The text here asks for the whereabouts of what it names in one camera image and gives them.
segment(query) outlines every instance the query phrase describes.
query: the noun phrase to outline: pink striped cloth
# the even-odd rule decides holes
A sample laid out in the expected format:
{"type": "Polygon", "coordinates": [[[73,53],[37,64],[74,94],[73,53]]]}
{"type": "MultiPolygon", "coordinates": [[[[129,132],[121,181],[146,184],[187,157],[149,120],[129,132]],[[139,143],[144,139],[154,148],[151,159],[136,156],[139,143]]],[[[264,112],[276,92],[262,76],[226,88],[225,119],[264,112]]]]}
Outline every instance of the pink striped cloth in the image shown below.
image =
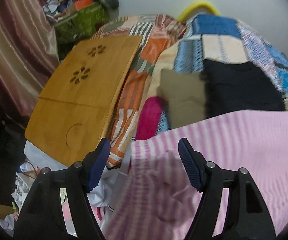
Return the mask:
{"type": "MultiPolygon", "coordinates": [[[[246,167],[281,232],[288,223],[288,112],[245,110],[133,142],[132,169],[103,230],[106,239],[184,239],[201,194],[190,185],[178,154],[183,137],[221,168],[246,167]]],[[[227,199],[224,190],[214,235],[223,228],[227,199]]]]}

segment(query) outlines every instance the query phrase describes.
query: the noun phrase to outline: yellow curved object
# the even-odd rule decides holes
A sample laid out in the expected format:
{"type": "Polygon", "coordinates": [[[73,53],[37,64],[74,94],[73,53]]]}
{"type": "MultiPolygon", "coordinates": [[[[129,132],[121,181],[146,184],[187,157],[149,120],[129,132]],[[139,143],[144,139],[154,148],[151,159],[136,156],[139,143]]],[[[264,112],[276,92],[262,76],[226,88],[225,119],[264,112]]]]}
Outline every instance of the yellow curved object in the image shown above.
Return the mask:
{"type": "Polygon", "coordinates": [[[197,0],[195,2],[193,2],[192,4],[190,4],[182,13],[181,15],[177,18],[177,21],[183,22],[185,20],[187,20],[187,17],[196,9],[204,7],[206,8],[208,11],[210,11],[212,14],[214,15],[220,15],[219,11],[217,10],[217,8],[210,3],[207,0],[197,0]]]}

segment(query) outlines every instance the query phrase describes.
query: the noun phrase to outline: curtain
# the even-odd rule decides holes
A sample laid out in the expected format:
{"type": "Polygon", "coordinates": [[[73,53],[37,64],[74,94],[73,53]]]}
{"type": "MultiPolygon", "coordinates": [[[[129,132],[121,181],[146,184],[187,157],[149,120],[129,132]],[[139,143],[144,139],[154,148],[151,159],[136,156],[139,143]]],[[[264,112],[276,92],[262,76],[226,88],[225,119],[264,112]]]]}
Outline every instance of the curtain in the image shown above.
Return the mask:
{"type": "Polygon", "coordinates": [[[11,119],[26,126],[58,65],[41,0],[0,0],[0,106],[11,119]]]}

